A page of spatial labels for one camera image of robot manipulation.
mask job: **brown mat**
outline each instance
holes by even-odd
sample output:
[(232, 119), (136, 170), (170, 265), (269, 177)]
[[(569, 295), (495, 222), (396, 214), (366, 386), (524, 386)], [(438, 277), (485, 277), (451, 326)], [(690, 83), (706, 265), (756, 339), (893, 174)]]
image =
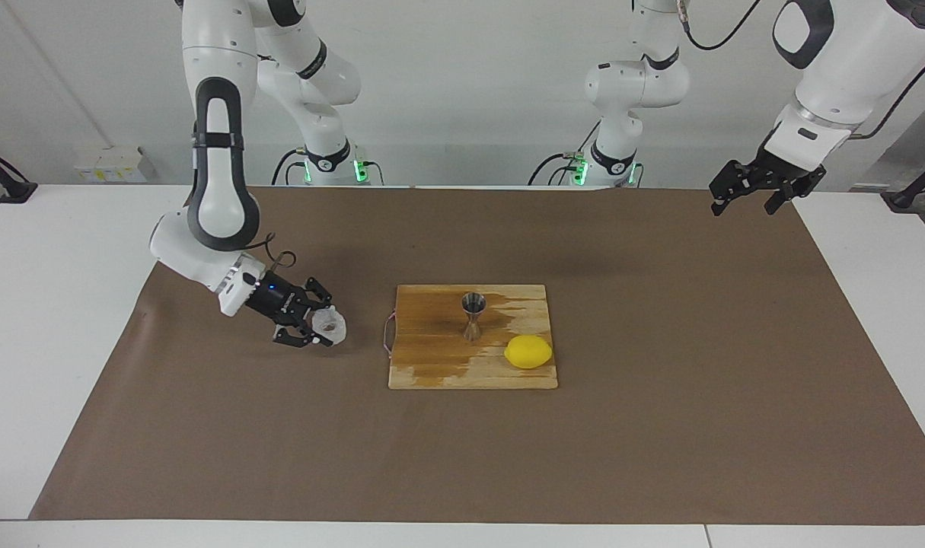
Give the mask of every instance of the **brown mat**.
[[(925, 524), (925, 437), (793, 208), (254, 193), (350, 338), (275, 346), (155, 268), (33, 519)], [(546, 284), (560, 388), (386, 388), (411, 283)]]

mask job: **lemon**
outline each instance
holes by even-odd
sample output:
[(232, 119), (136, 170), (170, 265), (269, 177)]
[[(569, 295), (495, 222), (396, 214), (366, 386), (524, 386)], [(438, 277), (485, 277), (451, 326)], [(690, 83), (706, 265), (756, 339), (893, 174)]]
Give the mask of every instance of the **lemon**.
[(550, 349), (547, 341), (540, 339), (539, 336), (522, 334), (513, 337), (513, 340), (507, 344), (503, 356), (506, 356), (515, 367), (522, 370), (533, 370), (550, 361), (553, 357), (553, 350)]

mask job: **jigger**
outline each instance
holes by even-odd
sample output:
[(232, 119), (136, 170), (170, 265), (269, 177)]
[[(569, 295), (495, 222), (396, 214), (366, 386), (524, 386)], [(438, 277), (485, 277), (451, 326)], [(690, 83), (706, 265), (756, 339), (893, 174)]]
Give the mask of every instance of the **jigger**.
[(469, 318), (469, 323), (466, 323), (462, 336), (469, 343), (472, 343), (472, 341), (483, 336), (483, 330), (479, 328), (479, 316), (482, 316), (483, 312), (486, 311), (486, 298), (483, 295), (476, 294), (476, 292), (466, 294), (462, 298), (462, 310)]

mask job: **table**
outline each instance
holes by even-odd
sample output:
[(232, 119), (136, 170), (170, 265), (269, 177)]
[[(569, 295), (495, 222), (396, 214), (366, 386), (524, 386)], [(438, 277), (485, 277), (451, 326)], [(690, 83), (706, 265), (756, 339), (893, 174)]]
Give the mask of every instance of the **table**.
[[(150, 229), (184, 186), (45, 185), (0, 207), (0, 546), (889, 546), (925, 527), (466, 526), (24, 520), (153, 267)], [(797, 202), (925, 432), (925, 226), (877, 196)]]

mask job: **wooden cutting board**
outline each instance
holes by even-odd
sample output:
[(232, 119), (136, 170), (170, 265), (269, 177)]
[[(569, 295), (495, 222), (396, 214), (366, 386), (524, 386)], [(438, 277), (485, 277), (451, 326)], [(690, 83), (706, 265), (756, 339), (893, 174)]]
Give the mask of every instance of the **wooden cutting board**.
[[(467, 341), (462, 295), (486, 296), (483, 336)], [(518, 390), (557, 388), (553, 358), (535, 370), (511, 365), (503, 351), (514, 336), (541, 336), (553, 347), (544, 285), (399, 285), (388, 387)]]

